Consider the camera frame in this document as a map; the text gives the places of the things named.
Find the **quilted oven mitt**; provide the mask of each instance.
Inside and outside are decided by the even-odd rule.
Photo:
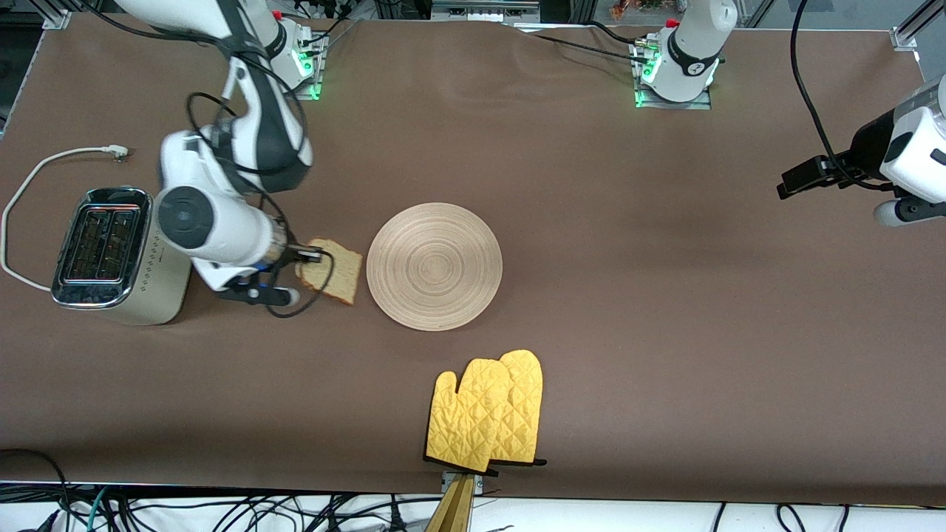
[[[512,385],[502,413],[493,460],[531,466],[538,443],[538,415],[542,404],[542,366],[532,351],[520,349],[502,355]]]
[[[455,373],[441,373],[430,402],[425,457],[464,470],[486,472],[511,387],[509,370],[497,361],[470,361],[459,389]]]

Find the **round woven placemat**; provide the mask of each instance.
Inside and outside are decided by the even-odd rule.
[[[486,222],[451,204],[420,204],[391,218],[368,251],[368,288],[384,313],[419,330],[469,323],[502,279]]]

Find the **brown tabletop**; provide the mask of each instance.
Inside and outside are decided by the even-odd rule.
[[[800,40],[839,150],[920,84],[886,33]],[[275,320],[194,275],[174,323],[131,328],[0,275],[0,445],[76,480],[436,491],[421,455],[437,374],[529,348],[549,465],[504,469],[502,495],[943,503],[946,225],[880,227],[887,196],[860,189],[779,201],[780,174],[823,151],[788,32],[737,31],[726,55],[712,111],[642,110],[621,60],[490,23],[359,23],[305,104],[316,164],[276,199],[300,238],[362,253],[407,207],[469,208],[503,252],[492,305],[414,331],[362,276],[354,308]],[[11,264],[49,279],[89,188],[157,192],[184,97],[224,74],[212,48],[88,15],[47,33],[0,142],[0,199],[57,151],[137,152],[44,170],[11,218]],[[6,461],[0,477],[50,472]]]

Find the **black circular joint cap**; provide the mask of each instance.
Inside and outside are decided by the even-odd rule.
[[[196,249],[207,242],[214,226],[214,208],[203,192],[193,186],[178,186],[161,200],[158,223],[172,242]]]

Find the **white power cord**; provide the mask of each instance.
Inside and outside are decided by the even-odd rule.
[[[117,144],[112,144],[110,146],[99,146],[96,148],[76,148],[74,150],[67,150],[63,151],[62,153],[57,153],[40,161],[40,164],[36,165],[36,168],[34,168],[33,171],[29,173],[29,175],[23,181],[23,184],[20,185],[20,188],[16,191],[16,194],[13,194],[13,198],[10,199],[9,203],[7,204],[7,208],[3,209],[3,226],[0,227],[0,265],[3,266],[5,272],[12,275],[16,279],[25,282],[27,285],[33,288],[38,288],[40,290],[49,292],[49,287],[43,286],[40,283],[17,274],[7,264],[7,221],[9,219],[9,213],[11,210],[13,210],[13,206],[20,201],[20,197],[23,196],[23,193],[26,191],[26,187],[29,186],[29,183],[33,181],[33,178],[36,177],[36,174],[38,174],[44,166],[51,163],[52,161],[55,161],[56,159],[62,159],[63,157],[68,157],[69,155],[96,151],[111,153],[116,159],[121,159],[128,155],[128,148],[125,148],[124,146],[118,146]]]

